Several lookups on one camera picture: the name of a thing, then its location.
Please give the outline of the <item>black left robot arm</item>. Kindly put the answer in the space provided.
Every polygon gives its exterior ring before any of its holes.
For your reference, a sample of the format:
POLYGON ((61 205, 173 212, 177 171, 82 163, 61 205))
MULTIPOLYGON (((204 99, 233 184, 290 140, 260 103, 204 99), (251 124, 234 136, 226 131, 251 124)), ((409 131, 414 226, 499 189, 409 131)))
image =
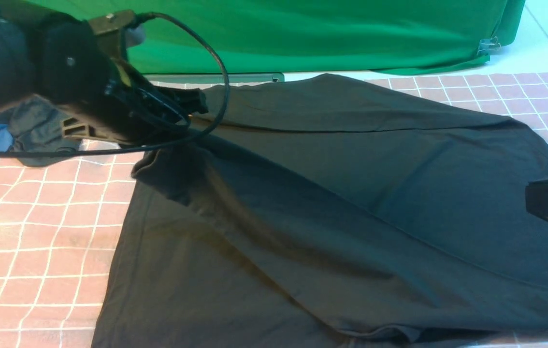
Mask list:
POLYGON ((128 62, 129 32, 144 16, 91 20, 29 3, 0 4, 0 112, 37 96, 66 114, 62 136, 155 145, 206 113, 199 89, 160 87, 128 62))

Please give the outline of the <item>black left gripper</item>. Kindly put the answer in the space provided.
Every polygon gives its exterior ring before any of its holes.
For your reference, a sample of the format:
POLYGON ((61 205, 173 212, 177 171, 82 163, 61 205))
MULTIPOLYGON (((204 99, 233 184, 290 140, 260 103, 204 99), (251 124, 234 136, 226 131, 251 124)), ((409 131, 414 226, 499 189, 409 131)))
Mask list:
POLYGON ((158 87, 129 61, 98 48, 88 21, 44 19, 37 26, 37 93, 71 117, 66 137, 158 145, 183 137, 206 113, 199 89, 158 87))

